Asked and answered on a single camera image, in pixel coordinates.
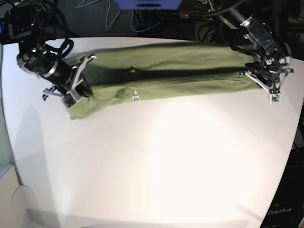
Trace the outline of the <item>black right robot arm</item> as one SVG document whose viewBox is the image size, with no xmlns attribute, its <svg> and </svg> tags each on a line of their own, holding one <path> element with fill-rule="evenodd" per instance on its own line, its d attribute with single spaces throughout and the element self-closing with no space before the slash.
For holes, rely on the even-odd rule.
<svg viewBox="0 0 304 228">
<path fill-rule="evenodd" d="M 78 63 L 64 61 L 74 47 L 65 16 L 49 0 L 9 0 L 2 27 L 5 39 L 17 42 L 17 64 L 28 74 L 43 78 L 52 86 L 43 91 L 42 99 L 57 96 L 69 109 L 83 97 L 93 95 L 83 71 L 96 55 L 87 54 Z"/>
</svg>

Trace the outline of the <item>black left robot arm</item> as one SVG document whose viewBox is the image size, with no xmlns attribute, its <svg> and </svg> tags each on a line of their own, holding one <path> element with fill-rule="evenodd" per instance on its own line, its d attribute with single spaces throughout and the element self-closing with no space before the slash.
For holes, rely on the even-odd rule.
<svg viewBox="0 0 304 228">
<path fill-rule="evenodd" d="M 240 47 L 233 38 L 223 46 L 194 42 L 160 43 L 101 49 L 84 71 L 93 94 L 81 109 L 100 109 L 123 102 L 264 89 L 272 103 L 292 72 L 291 53 L 260 23 L 244 2 L 222 4 L 220 25 L 231 25 L 251 41 Z"/>
</svg>

